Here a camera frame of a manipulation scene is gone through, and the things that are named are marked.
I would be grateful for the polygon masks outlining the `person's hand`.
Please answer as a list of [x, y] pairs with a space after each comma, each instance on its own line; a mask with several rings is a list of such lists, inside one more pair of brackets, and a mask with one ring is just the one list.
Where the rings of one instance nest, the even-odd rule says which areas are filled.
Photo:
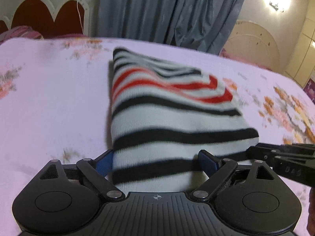
[[315, 235], [315, 188], [311, 188], [309, 194], [309, 215], [307, 231], [310, 235]]

